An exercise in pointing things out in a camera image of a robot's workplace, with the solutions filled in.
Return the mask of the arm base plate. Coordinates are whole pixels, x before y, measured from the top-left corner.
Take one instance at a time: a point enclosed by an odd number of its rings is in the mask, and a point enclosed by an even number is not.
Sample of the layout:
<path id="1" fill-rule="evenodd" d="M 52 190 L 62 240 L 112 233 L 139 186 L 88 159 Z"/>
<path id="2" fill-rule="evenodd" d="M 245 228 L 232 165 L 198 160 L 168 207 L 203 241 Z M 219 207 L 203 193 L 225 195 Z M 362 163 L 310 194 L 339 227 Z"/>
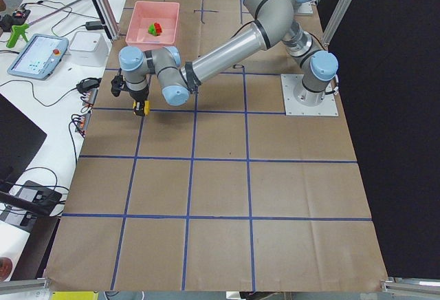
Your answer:
<path id="1" fill-rule="evenodd" d="M 326 95 L 327 88 L 320 93 L 308 91 L 303 85 L 303 74 L 281 74 L 281 87 L 285 114 L 287 116 L 338 117 L 334 94 Z"/>

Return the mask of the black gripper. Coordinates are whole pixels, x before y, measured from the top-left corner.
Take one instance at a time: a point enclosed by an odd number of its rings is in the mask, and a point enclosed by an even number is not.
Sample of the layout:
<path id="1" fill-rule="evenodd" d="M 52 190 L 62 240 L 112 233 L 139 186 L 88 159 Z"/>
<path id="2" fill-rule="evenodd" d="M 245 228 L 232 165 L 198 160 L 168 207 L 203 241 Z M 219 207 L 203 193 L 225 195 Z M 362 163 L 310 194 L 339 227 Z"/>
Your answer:
<path id="1" fill-rule="evenodd" d="M 149 84 L 146 78 L 139 83 L 124 80 L 123 75 L 116 75 L 111 81 L 111 93 L 118 97 L 121 92 L 128 92 L 133 101 L 133 113 L 144 116 L 144 101 L 149 97 Z"/>

